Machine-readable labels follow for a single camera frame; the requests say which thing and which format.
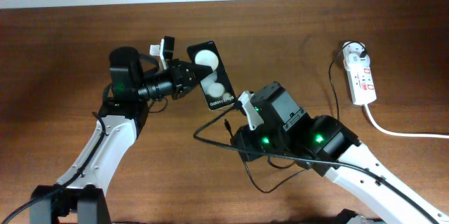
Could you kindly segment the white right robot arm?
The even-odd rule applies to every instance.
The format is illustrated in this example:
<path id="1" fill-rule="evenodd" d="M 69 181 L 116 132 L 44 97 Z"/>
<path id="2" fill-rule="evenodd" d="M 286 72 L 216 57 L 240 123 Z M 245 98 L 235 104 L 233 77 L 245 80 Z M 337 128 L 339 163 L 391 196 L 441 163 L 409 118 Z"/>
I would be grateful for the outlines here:
<path id="1" fill-rule="evenodd" d="M 287 157 L 350 192 L 386 223 L 447 223 L 448 215 L 398 179 L 342 122 L 310 117 L 278 82 L 244 91 L 237 106 L 248 123 L 231 142 L 251 162 Z"/>

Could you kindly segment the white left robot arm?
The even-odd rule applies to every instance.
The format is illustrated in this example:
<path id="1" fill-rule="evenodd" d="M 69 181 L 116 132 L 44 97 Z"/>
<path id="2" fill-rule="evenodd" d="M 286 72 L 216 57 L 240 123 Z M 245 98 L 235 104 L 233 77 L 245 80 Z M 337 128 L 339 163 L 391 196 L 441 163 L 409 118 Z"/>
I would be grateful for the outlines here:
<path id="1" fill-rule="evenodd" d="M 32 193 L 31 223 L 58 223 L 74 212 L 78 223 L 111 223 L 107 188 L 127 150 L 135 143 L 150 113 L 149 102 L 170 96 L 176 100 L 212 73 L 208 65 L 170 59 L 164 71 L 144 71 L 146 55 L 124 46 L 109 55 L 112 82 L 102 106 L 94 113 L 91 139 L 72 167 L 54 185 L 39 185 Z"/>

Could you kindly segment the black Galaxy smartphone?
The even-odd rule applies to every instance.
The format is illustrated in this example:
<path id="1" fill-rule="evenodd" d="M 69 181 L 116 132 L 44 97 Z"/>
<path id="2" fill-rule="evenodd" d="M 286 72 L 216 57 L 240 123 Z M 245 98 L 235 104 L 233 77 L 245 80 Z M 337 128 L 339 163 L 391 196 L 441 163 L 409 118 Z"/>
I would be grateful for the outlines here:
<path id="1" fill-rule="evenodd" d="M 201 81 L 208 109 L 218 110 L 233 105 L 236 94 L 214 41 L 187 47 L 187 54 L 195 65 L 209 66 L 212 73 Z"/>

